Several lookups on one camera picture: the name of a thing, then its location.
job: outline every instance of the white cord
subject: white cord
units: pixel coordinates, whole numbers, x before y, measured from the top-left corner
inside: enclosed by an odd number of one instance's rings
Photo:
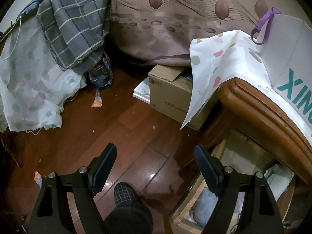
[[[14,23],[13,27],[11,28],[11,30],[9,30],[9,32],[7,32],[7,34],[6,34],[3,38],[1,38],[0,43],[10,34],[10,32],[14,29],[14,26],[16,25],[17,22],[18,22],[18,21],[16,21],[16,22]]]
[[[19,27],[19,29],[18,29],[18,36],[19,36],[20,31],[21,31],[21,16],[20,16],[20,27]],[[10,55],[9,55],[8,57],[6,57],[5,59],[0,60],[0,61],[4,61],[4,60],[6,60],[7,58],[9,58],[9,57],[11,56],[11,54],[13,53],[13,51],[14,51],[14,49],[15,49],[17,43],[18,43],[18,37],[16,38],[15,45],[14,45],[14,47],[13,47],[12,52],[10,53]]]
[[[71,102],[71,101],[73,101],[73,100],[77,97],[79,90],[76,92],[76,94],[74,95],[74,97],[73,97],[71,100],[66,100],[65,102]]]
[[[32,130],[29,130],[29,131],[26,130],[26,134],[31,132],[33,135],[37,135],[37,134],[39,134],[40,130],[41,130],[41,128],[39,128],[39,131],[37,133],[34,133]]]

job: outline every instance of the purple ribbon loop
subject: purple ribbon loop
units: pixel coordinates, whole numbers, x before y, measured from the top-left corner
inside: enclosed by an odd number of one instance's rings
[[[267,13],[264,14],[264,16],[262,18],[260,18],[259,22],[257,23],[257,25],[255,26],[254,29],[252,29],[252,32],[250,33],[250,37],[252,39],[252,41],[257,44],[257,45],[263,45],[264,43],[266,43],[269,39],[269,35],[270,35],[270,31],[271,31],[271,24],[272,24],[272,20],[273,20],[273,16],[274,14],[282,14],[282,12],[280,11],[279,8],[277,7],[273,7],[271,9],[271,11],[268,11]],[[268,21],[268,24],[266,26],[266,32],[264,33],[264,38],[262,43],[257,43],[254,41],[253,36],[256,33],[259,33],[261,31],[261,28],[264,26],[264,24],[266,23],[266,21]]]

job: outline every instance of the wooden furniture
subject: wooden furniture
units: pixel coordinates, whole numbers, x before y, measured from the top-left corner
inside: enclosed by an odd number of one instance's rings
[[[239,78],[222,83],[218,96],[221,105],[212,113],[213,120],[205,131],[206,147],[219,143],[231,129],[237,129],[312,185],[312,147],[279,106]]]
[[[230,165],[239,173],[252,175],[256,171],[264,173],[266,169],[271,167],[277,161],[267,151],[265,151],[256,142],[249,140],[241,132],[232,130],[227,137],[223,139],[213,150],[212,156],[220,159],[222,164]],[[203,230],[196,223],[185,218],[198,199],[200,193],[206,187],[203,176],[199,174],[194,180],[189,191],[184,198],[178,203],[176,208],[171,212],[169,221],[174,234],[194,233],[200,234]],[[294,193],[295,177],[288,185],[287,191],[277,200],[282,220],[285,219],[291,199]],[[233,214],[232,221],[228,230],[235,226],[238,219],[238,213]]]

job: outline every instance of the gray plaid blanket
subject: gray plaid blanket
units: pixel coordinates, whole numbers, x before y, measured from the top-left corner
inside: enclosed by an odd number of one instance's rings
[[[83,74],[102,58],[110,0],[44,0],[37,18],[62,70]]]

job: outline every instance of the foot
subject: foot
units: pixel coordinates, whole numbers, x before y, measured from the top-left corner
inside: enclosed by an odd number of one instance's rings
[[[116,206],[125,201],[141,202],[137,193],[126,182],[120,182],[115,186],[114,199]]]

